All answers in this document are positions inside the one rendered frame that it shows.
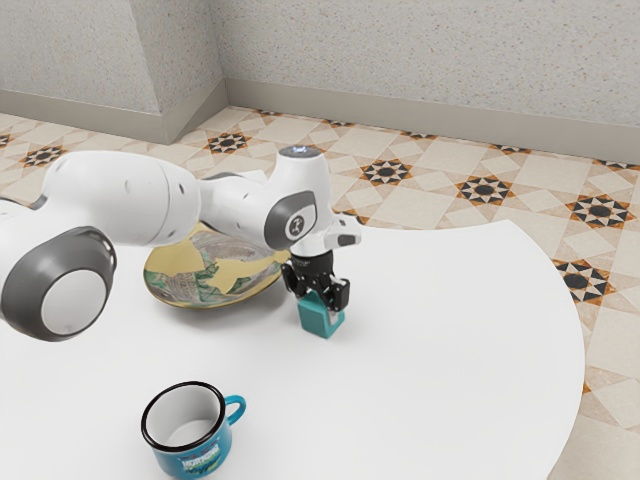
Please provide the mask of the yellow patterned plate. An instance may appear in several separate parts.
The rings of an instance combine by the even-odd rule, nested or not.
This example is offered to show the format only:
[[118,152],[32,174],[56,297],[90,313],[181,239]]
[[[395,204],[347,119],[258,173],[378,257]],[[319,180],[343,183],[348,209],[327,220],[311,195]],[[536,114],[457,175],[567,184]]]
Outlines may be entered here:
[[256,246],[199,223],[182,241],[153,249],[143,277],[150,293],[166,304],[219,308],[266,290],[289,258],[288,250]]

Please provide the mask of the teal enamel mug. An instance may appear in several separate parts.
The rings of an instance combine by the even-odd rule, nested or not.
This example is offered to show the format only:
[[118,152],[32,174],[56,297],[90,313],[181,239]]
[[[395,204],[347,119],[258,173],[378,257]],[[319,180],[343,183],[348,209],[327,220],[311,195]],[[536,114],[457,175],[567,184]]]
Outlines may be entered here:
[[158,393],[145,407],[141,434],[160,468],[175,480],[200,480],[219,469],[232,447],[231,426],[246,410],[240,395],[185,381]]

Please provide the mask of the teal block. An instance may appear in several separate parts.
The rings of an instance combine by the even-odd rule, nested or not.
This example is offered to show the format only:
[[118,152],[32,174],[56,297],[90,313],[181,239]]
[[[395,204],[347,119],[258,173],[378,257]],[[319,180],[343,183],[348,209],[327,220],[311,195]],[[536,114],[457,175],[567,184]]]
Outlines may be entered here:
[[328,310],[316,291],[309,291],[297,301],[301,327],[314,335],[329,339],[342,325],[345,312]]

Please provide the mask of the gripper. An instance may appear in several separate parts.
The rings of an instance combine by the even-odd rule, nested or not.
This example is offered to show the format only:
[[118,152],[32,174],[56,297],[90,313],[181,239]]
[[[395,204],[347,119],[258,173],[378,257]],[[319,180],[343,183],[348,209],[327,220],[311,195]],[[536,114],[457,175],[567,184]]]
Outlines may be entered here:
[[330,325],[338,322],[350,295],[350,281],[335,276],[333,262],[333,252],[328,251],[314,257],[292,254],[290,260],[281,265],[287,290],[297,299],[303,298],[311,290],[316,291],[326,305]]

